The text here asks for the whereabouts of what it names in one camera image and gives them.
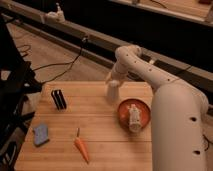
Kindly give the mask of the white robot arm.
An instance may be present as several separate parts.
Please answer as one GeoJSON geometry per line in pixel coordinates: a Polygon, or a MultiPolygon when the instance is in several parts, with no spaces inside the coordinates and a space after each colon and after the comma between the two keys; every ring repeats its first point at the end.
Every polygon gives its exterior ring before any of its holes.
{"type": "Polygon", "coordinates": [[[108,79],[122,82],[133,71],[153,89],[151,137],[153,171],[207,171],[201,116],[206,95],[185,80],[140,58],[142,49],[124,45],[115,50],[108,79]]]}

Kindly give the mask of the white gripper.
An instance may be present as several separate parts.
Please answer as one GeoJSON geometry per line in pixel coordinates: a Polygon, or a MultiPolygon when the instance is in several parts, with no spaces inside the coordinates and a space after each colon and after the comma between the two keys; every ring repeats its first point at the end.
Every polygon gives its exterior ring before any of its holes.
{"type": "Polygon", "coordinates": [[[111,80],[116,80],[119,82],[119,85],[122,86],[126,78],[126,69],[121,68],[118,65],[114,65],[111,74],[108,74],[105,83],[108,84],[111,80]]]}

